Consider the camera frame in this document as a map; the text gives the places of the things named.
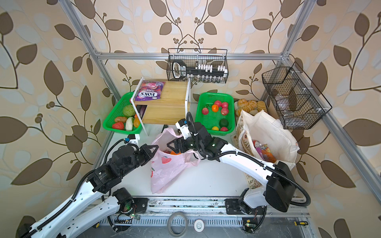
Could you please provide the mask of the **cream canvas tote bag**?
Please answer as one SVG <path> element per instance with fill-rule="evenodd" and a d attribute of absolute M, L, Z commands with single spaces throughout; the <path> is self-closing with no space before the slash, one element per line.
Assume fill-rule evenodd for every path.
<path fill-rule="evenodd" d="M 241 151 L 258 159 L 261 156 L 254 142 L 266 145 L 275 158 L 275 164 L 284 162 L 289 169 L 296 166 L 297 140 L 288 130 L 285 130 L 279 120 L 265 111 L 251 115 L 243 111 L 237 121 L 236 135 L 232 136 L 233 145 Z"/>

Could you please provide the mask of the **pink plastic grocery bag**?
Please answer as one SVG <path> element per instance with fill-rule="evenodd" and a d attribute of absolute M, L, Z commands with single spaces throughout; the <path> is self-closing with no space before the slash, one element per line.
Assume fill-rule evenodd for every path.
<path fill-rule="evenodd" d="M 196 167 L 200 163 L 197 152 L 187 151 L 180 155 L 171 155 L 167 143 L 180 138 L 173 128 L 166 128 L 153 141 L 159 146 L 153 159 L 151 159 L 151 192 L 163 193 L 175 179 L 187 168 Z"/>

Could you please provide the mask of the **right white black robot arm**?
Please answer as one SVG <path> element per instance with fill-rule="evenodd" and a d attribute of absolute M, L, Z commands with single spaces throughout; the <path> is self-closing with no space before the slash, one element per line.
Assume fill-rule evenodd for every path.
<path fill-rule="evenodd" d="M 242 213 L 252 214 L 258 207 L 272 208 L 287 212 L 290 205 L 307 207 L 311 197 L 291 174 L 284 162 L 274 164 L 240 151 L 228 141 L 213 137 L 205 126 L 191 117 L 176 123 L 181 137 L 167 145 L 175 153 L 197 152 L 203 159 L 218 161 L 233 166 L 257 180 L 261 186 L 246 188 L 237 203 Z"/>

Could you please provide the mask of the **green fruit basket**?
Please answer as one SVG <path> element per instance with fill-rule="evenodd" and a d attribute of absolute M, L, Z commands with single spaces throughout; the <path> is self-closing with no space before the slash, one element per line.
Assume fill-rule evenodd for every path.
<path fill-rule="evenodd" d="M 221 113 L 221 107 L 219 107 L 219 111 L 216 113 L 211 110 L 211 107 L 215 103 L 215 101 L 220 101 L 221 103 L 228 104 L 228 113 L 226 115 L 223 115 Z M 203 115 L 201 113 L 201 110 L 203 108 L 208 108 L 208 115 Z M 226 129 L 226 131 L 221 131 L 221 127 L 219 126 L 219 121 L 221 119 L 227 119 L 229 121 L 229 126 Z M 212 135 L 225 136 L 232 133 L 236 128 L 233 97 L 224 93 L 202 93 L 199 96 L 194 121 L 199 122 L 203 126 L 205 126 L 207 131 Z M 213 127 L 219 127 L 219 131 L 213 131 Z"/>

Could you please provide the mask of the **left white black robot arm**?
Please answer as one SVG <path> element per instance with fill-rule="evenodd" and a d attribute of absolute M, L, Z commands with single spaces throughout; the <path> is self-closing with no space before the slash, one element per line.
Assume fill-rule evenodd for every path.
<path fill-rule="evenodd" d="M 120 139 L 106 152 L 101 166 L 85 174 L 72 196 L 39 221 L 23 218 L 18 238 L 69 238 L 117 212 L 135 213 L 133 196 L 126 188 L 112 191 L 124 176 L 154 158 L 158 145 L 141 147 Z"/>

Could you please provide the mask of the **orange Fox's candy bag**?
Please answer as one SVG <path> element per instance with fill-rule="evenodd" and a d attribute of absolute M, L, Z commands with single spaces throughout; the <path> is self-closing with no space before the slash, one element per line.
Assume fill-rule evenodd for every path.
<path fill-rule="evenodd" d="M 262 157 L 266 162 L 275 163 L 277 161 L 267 144 L 261 146 L 261 152 Z"/>

